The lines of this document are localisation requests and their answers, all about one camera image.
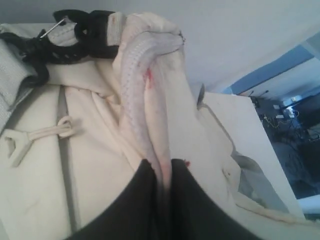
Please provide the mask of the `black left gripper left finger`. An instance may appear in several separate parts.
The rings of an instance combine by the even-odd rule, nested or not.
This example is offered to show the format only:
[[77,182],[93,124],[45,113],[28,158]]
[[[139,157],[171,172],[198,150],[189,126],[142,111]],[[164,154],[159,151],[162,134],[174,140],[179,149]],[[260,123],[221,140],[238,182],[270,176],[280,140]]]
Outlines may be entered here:
[[68,240],[164,240],[157,216],[156,177],[143,159],[120,195]]

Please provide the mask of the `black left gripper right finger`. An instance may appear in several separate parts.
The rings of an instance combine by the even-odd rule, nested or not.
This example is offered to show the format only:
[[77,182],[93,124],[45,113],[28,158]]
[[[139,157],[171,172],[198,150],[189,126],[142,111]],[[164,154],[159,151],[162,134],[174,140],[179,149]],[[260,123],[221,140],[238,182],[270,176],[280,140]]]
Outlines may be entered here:
[[173,240],[237,240],[240,226],[204,192],[181,159],[172,159]]

